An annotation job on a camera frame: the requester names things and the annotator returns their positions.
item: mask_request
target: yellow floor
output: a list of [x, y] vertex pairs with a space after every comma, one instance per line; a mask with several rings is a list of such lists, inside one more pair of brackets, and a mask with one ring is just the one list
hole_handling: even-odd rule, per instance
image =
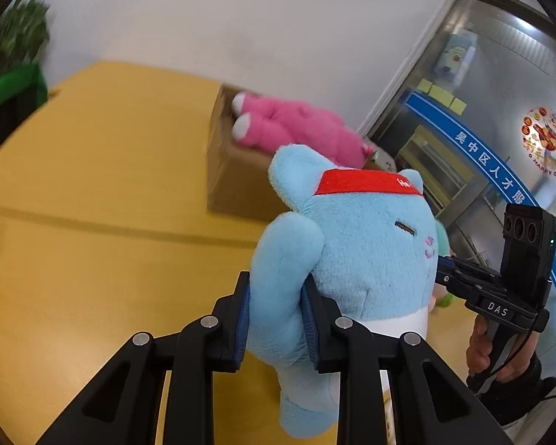
[[[219, 84], [100, 63], [0, 149], [0, 424], [30, 445], [139, 330], [173, 333], [247, 269], [263, 224], [206, 212]], [[437, 310], [429, 341], [465, 376], [472, 317]], [[273, 370], [215, 377], [222, 444], [294, 443]], [[335, 429], [310, 443], [335, 443]]]

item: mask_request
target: blue plush toy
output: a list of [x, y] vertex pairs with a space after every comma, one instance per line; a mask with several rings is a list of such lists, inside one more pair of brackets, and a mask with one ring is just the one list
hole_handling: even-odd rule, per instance
[[305, 278], [312, 273], [321, 294], [373, 332], [425, 336], [437, 234], [414, 170], [345, 169], [289, 145], [269, 175], [294, 212], [267, 227], [252, 258], [247, 348], [276, 368], [280, 424], [306, 438], [336, 421], [340, 377], [311, 364], [299, 309]]

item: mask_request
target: cardboard box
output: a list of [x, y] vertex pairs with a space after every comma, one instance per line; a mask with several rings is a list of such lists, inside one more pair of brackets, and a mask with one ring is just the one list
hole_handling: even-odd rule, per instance
[[247, 219], [273, 221], [289, 211], [268, 181], [272, 157], [236, 144], [231, 102], [243, 89], [221, 86], [208, 144], [208, 209]]

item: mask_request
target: plush toy eye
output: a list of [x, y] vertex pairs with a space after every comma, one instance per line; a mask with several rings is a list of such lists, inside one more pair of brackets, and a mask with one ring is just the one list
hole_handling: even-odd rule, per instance
[[410, 233], [412, 236], [416, 235], [415, 230], [413, 230], [409, 226], [406, 226], [406, 224], [404, 224], [403, 222], [396, 221], [396, 226], [398, 226], [400, 229], [403, 229], [405, 232]]

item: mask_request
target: plush toy ear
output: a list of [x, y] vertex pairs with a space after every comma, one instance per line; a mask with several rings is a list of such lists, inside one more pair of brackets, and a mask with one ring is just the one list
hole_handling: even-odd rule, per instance
[[404, 169], [398, 172], [398, 174], [403, 175], [406, 179], [408, 179], [408, 181], [410, 181], [412, 185], [420, 191], [420, 194], [424, 193], [422, 189], [422, 178], [418, 171], [415, 171], [414, 169]]
[[293, 211], [300, 211], [311, 198], [328, 169], [337, 166], [306, 145], [286, 145], [274, 155], [268, 176], [280, 199]]

